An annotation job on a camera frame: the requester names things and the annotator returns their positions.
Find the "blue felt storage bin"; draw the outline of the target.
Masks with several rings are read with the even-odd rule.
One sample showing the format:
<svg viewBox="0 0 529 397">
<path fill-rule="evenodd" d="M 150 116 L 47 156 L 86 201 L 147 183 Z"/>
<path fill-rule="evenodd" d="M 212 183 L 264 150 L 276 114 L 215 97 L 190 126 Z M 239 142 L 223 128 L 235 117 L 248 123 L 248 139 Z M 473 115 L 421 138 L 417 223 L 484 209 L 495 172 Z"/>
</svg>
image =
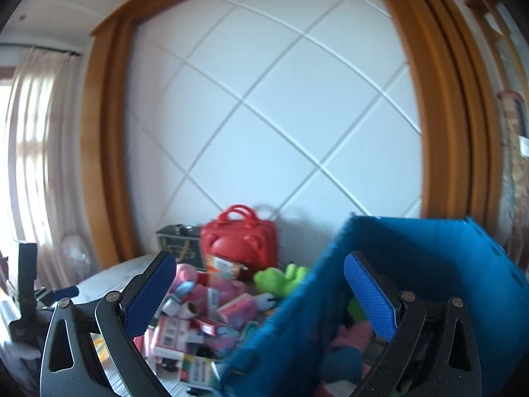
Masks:
<svg viewBox="0 0 529 397">
<path fill-rule="evenodd" d="M 525 396 L 528 282 L 474 220 L 353 216 L 304 281 L 230 358 L 223 396 L 312 396 L 350 300 L 387 346 L 358 396 Z"/>
</svg>

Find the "white sheer curtain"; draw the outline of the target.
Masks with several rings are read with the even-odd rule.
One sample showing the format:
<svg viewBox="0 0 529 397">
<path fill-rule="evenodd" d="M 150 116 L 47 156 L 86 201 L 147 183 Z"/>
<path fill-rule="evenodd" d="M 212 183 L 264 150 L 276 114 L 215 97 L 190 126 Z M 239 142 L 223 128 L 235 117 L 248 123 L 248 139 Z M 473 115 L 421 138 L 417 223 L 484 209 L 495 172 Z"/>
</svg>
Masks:
<svg viewBox="0 0 529 397">
<path fill-rule="evenodd" d="M 81 72 L 78 55 L 27 48 L 5 119 L 15 234 L 36 244 L 37 280 L 48 288 L 74 285 L 93 269 L 79 175 Z"/>
</svg>

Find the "pink pig plush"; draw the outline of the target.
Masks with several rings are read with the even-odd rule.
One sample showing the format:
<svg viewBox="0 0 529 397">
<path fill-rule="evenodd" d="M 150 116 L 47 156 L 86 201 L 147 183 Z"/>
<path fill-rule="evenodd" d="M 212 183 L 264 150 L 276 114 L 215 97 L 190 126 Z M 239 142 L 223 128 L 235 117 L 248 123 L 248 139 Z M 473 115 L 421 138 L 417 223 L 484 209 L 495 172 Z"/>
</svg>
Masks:
<svg viewBox="0 0 529 397">
<path fill-rule="evenodd" d="M 202 273 L 191 264 L 179 263 L 170 292 L 182 303 L 193 304 L 198 316 L 208 316 L 210 308 L 223 306 L 245 293 L 246 285 L 221 273 Z"/>
</svg>

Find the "dark green metal box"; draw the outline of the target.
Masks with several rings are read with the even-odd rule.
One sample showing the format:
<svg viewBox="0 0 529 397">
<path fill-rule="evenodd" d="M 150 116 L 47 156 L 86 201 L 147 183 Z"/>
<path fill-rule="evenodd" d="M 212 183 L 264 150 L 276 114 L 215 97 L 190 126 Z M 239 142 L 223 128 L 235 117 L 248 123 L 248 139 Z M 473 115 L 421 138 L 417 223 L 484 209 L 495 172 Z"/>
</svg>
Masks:
<svg viewBox="0 0 529 397">
<path fill-rule="evenodd" d="M 170 252 L 177 263 L 193 265 L 198 271 L 205 270 L 204 256 L 200 248 L 200 226 L 169 225 L 156 232 L 161 251 Z"/>
</svg>

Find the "green frog plush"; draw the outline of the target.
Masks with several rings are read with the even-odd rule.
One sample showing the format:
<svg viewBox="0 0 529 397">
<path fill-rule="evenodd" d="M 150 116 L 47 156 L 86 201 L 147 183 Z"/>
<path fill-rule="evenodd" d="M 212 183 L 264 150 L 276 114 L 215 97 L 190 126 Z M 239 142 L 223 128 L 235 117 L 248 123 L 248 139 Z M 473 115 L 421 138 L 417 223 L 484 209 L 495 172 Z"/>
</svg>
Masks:
<svg viewBox="0 0 529 397">
<path fill-rule="evenodd" d="M 289 263 L 285 271 L 269 267 L 254 275 L 254 284 L 259 293 L 269 293 L 274 297 L 287 297 L 304 281 L 309 269 Z"/>
</svg>

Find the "pink white long box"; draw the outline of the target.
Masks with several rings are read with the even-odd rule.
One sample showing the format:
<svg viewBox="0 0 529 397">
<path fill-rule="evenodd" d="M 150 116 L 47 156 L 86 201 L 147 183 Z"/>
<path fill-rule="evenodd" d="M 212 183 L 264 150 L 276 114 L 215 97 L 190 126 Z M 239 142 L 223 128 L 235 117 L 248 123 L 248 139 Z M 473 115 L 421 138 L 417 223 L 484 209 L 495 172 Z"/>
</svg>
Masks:
<svg viewBox="0 0 529 397">
<path fill-rule="evenodd" d="M 244 293 L 217 309 L 219 321 L 234 330 L 241 330 L 257 316 L 257 303 L 253 296 Z"/>
</svg>

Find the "red bear handbag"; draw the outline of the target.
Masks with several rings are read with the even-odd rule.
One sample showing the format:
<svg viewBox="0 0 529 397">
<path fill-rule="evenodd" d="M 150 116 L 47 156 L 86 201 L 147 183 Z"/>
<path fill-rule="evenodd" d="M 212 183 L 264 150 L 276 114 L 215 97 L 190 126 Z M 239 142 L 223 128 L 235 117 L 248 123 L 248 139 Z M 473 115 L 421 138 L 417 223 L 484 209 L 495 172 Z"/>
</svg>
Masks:
<svg viewBox="0 0 529 397">
<path fill-rule="evenodd" d="M 262 220 L 254 209 L 234 204 L 202 227 L 201 249 L 212 255 L 247 267 L 247 275 L 277 267 L 278 235 L 272 220 Z"/>
</svg>

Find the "wooden frame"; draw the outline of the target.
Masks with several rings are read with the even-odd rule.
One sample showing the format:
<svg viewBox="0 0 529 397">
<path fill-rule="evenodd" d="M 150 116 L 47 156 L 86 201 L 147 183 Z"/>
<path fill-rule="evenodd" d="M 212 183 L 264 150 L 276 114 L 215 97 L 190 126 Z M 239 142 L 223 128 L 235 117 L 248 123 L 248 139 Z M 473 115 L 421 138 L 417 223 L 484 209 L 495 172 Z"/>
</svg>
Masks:
<svg viewBox="0 0 529 397">
<path fill-rule="evenodd" d="M 126 186 L 124 102 L 135 26 L 183 0 L 129 0 L 92 33 L 82 95 L 81 174 L 101 267 L 139 253 Z M 403 39 L 425 137 L 422 215 L 498 223 L 503 152 L 486 65 L 454 0 L 384 0 Z"/>
</svg>

